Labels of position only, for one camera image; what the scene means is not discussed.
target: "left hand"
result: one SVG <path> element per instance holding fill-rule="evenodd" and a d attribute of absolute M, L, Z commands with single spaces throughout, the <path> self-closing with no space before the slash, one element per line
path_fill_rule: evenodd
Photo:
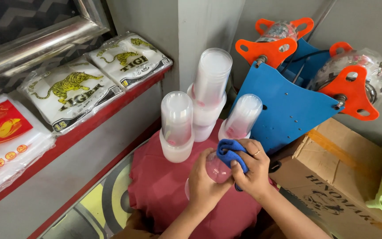
<path fill-rule="evenodd" d="M 232 176 L 224 183 L 216 183 L 209 177 L 206 171 L 206 158 L 212 152 L 215 152 L 215 150 L 208 148 L 199 155 L 188 179 L 190 190 L 188 206 L 205 213 L 212 211 L 223 195 L 234 184 Z"/>

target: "cardboard box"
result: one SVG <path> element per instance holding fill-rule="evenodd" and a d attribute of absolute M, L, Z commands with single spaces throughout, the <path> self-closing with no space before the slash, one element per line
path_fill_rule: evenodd
<path fill-rule="evenodd" d="M 334 119 L 282 149 L 270 177 L 343 239 L 382 239 L 382 211 L 368 208 L 382 176 L 382 149 Z"/>

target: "black cable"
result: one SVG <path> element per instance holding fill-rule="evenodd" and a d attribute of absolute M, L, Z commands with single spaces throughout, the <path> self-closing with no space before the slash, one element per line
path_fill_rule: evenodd
<path fill-rule="evenodd" d="M 311 57 L 311 56 L 318 55 L 318 54 L 325 53 L 325 52 L 329 52 L 329 50 L 322 50 L 322 51 L 312 52 L 312 53 L 309 53 L 309 54 L 307 54 L 307 55 L 304 55 L 304 56 L 302 56 L 302 57 L 300 57 L 300 58 L 297 58 L 297 59 L 295 59 L 295 60 L 293 60 L 293 59 L 291 58 L 289 62 L 293 62 L 293 63 L 294 63 L 294 62 L 298 62 L 298 61 L 300 61 L 300 60 L 306 59 L 307 57 Z"/>
<path fill-rule="evenodd" d="M 290 61 L 289 61 L 289 62 L 286 62 L 287 65 L 286 65 L 286 66 L 284 67 L 284 69 L 282 69 L 282 71 L 280 72 L 281 75 L 285 72 L 285 70 L 288 68 L 288 66 L 291 64 L 291 62 L 293 62 L 294 56 L 296 55 L 296 52 L 297 52 L 297 49 L 298 49 L 298 42 L 297 42 L 297 47 L 296 47 L 295 52 L 293 53 L 293 55 L 291 55 Z"/>

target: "qr code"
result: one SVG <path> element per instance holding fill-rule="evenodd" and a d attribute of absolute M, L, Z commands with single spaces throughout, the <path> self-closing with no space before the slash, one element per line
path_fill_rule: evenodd
<path fill-rule="evenodd" d="M 162 63 L 163 63 L 163 66 L 166 66 L 167 64 L 169 64 L 169 60 L 165 58 L 162 60 Z"/>
<path fill-rule="evenodd" d="M 120 88 L 117 86 L 117 87 L 114 87 L 113 89 L 112 89 L 112 91 L 113 91 L 113 93 L 114 94 L 119 94 L 120 93 Z"/>

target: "tiger logo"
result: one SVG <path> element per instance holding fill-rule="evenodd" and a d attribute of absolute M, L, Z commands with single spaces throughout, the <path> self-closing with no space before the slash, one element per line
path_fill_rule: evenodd
<path fill-rule="evenodd" d="M 106 58 L 104 58 L 104 57 L 100 57 L 100 59 L 104 59 L 104 61 L 106 61 L 107 63 L 111 63 L 111 62 L 113 62 L 116 58 L 120 61 L 120 64 L 122 65 L 122 66 L 126 66 L 126 59 L 128 58 L 128 57 L 134 57 L 134 56 L 138 56 L 138 53 L 135 53 L 135 52 L 124 52 L 124 53 L 120 53 L 120 54 L 117 54 L 117 55 L 115 55 L 114 57 L 113 57 L 113 60 L 112 61 L 110 61 L 110 62 L 108 62 L 107 60 L 106 60 Z"/>
<path fill-rule="evenodd" d="M 154 47 L 154 46 L 151 45 L 150 43 L 145 42 L 145 41 L 143 41 L 143 40 L 141 40 L 141 39 L 139 39 L 139 38 L 131 38 L 131 43 L 134 44 L 134 45 L 136 45 L 136 46 L 139 46 L 139 45 L 143 44 L 143 45 L 145 45 L 145 46 L 150 47 L 151 50 L 157 52 L 156 47 Z"/>
<path fill-rule="evenodd" d="M 71 90 L 89 90 L 89 87 L 81 85 L 82 81 L 85 81 L 87 79 L 100 79 L 103 76 L 95 77 L 93 75 L 86 74 L 85 72 L 73 72 L 70 75 L 68 75 L 65 79 L 60 80 L 59 82 L 56 82 L 51 88 L 48 90 L 48 95 L 45 97 L 40 97 L 36 92 L 32 93 L 32 95 L 35 95 L 38 99 L 47 99 L 50 94 L 51 90 L 53 91 L 54 95 L 58 96 L 59 102 L 65 104 L 67 99 L 67 91 Z"/>

